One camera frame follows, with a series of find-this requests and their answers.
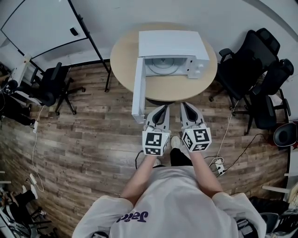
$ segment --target round table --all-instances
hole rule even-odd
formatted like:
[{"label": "round table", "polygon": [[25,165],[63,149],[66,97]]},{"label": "round table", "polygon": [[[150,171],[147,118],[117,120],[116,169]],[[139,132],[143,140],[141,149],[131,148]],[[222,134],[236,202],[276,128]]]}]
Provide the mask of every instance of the round table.
[{"label": "round table", "polygon": [[[136,27],[122,36],[114,45],[110,63],[119,82],[134,91],[135,68],[139,53],[139,31],[187,30],[174,23],[151,23]],[[211,45],[203,43],[209,55],[209,67],[200,79],[189,79],[186,75],[150,76],[146,78],[146,98],[157,101],[179,101],[194,97],[204,91],[214,80],[217,72],[217,58]]]}]

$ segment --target wooden floor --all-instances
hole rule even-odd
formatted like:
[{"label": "wooden floor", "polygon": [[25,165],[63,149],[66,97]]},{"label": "wooden floor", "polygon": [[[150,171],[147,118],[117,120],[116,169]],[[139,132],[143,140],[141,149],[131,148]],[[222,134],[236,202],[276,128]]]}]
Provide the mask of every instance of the wooden floor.
[{"label": "wooden floor", "polygon": [[[77,110],[73,115],[66,103],[56,116],[53,107],[44,107],[38,126],[37,145],[34,151],[36,165],[44,185],[37,204],[47,212],[61,237],[71,236],[74,228],[91,204],[104,194],[117,196],[135,171],[135,157],[142,149],[142,125],[131,116],[133,94],[112,76],[110,92],[104,92],[106,72],[101,64],[73,68],[69,75],[74,79],[71,87],[83,86],[86,92],[69,97]],[[211,128],[212,145],[204,156],[216,155],[231,115],[230,101],[223,93],[214,102],[208,97],[219,88],[213,82],[203,93],[188,99],[199,108]],[[146,111],[156,106],[146,102]],[[170,105],[170,129],[178,135],[181,124],[179,102]],[[33,107],[32,118],[37,118],[41,107]],[[247,116],[232,117],[220,156],[225,167],[231,165],[257,133],[253,127],[244,136]],[[20,192],[21,185],[30,173],[35,134],[4,118],[0,132],[0,170],[7,172],[13,188]],[[169,164],[168,146],[161,159]],[[246,153],[219,180],[229,194],[246,192],[248,196],[264,197],[268,192],[261,185],[276,185],[283,180],[287,166],[287,153],[266,143],[257,136]]]}]

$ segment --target black office chair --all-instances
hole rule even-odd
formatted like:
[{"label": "black office chair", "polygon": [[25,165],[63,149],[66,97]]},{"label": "black office chair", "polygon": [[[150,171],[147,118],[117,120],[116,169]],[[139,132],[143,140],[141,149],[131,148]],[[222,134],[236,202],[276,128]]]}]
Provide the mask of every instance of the black office chair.
[{"label": "black office chair", "polygon": [[70,83],[74,80],[69,78],[67,84],[65,84],[64,80],[69,71],[68,66],[63,66],[62,63],[58,63],[56,68],[47,69],[43,74],[42,80],[36,76],[38,69],[36,68],[32,78],[31,83],[36,81],[39,84],[39,88],[30,88],[30,97],[36,98],[41,101],[46,106],[52,106],[55,104],[56,100],[60,97],[57,107],[55,109],[55,113],[57,116],[60,115],[58,112],[61,103],[65,100],[73,115],[76,115],[76,111],[72,108],[70,101],[68,99],[68,95],[75,93],[79,90],[85,92],[86,89],[84,87],[79,87],[75,89],[68,90]]},{"label": "black office chair", "polygon": [[242,99],[254,86],[258,78],[270,64],[278,61],[279,42],[265,28],[256,32],[249,30],[241,48],[233,53],[226,48],[219,52],[222,56],[218,64],[216,80],[223,86],[217,93],[209,97],[210,102],[223,90],[228,92],[232,107],[235,107],[233,98]]},{"label": "black office chair", "polygon": [[[257,128],[269,130],[277,123],[275,110],[284,109],[285,114],[288,114],[289,116],[291,115],[288,101],[284,98],[284,94],[280,87],[289,78],[289,76],[293,75],[293,73],[294,66],[288,59],[275,61],[269,67],[262,84],[255,86],[251,90],[251,103],[249,103],[246,97],[244,97],[246,102],[245,108],[247,111],[234,111],[233,116],[236,114],[248,114],[250,116],[245,135],[248,135],[250,132],[253,118],[255,119]],[[273,106],[269,95],[276,94],[278,90],[280,91],[283,103],[278,106]]]}]

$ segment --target white t-shirt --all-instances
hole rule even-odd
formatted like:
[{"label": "white t-shirt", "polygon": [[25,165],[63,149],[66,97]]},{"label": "white t-shirt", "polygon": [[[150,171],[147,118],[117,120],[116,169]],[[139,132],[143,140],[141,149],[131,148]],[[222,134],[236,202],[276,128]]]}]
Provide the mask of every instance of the white t-shirt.
[{"label": "white t-shirt", "polygon": [[234,218],[246,218],[265,237],[266,223],[245,194],[224,192],[210,199],[198,189],[192,166],[155,168],[135,207],[103,196],[77,225],[73,238],[238,238]]}]

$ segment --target white wall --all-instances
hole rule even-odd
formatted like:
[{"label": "white wall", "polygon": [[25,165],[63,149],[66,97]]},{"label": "white wall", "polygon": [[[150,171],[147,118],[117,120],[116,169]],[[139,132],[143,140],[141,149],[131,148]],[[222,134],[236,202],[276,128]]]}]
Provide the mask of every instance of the white wall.
[{"label": "white wall", "polygon": [[[0,26],[21,0],[2,0],[0,2]],[[257,30],[266,27],[280,42],[280,58],[288,57],[297,44],[296,41],[275,21],[242,0],[72,0],[78,14],[92,34],[97,47],[104,58],[109,58],[116,41],[134,26],[146,22],[175,22],[198,31],[213,46],[216,53],[223,48],[237,50],[249,29]],[[15,48],[8,44],[0,48],[0,60],[9,67],[16,66],[18,57]],[[96,58],[90,44],[82,43],[73,49],[61,49],[50,53],[40,62],[63,57],[69,54],[70,63],[76,57],[88,52],[90,58]]]}]

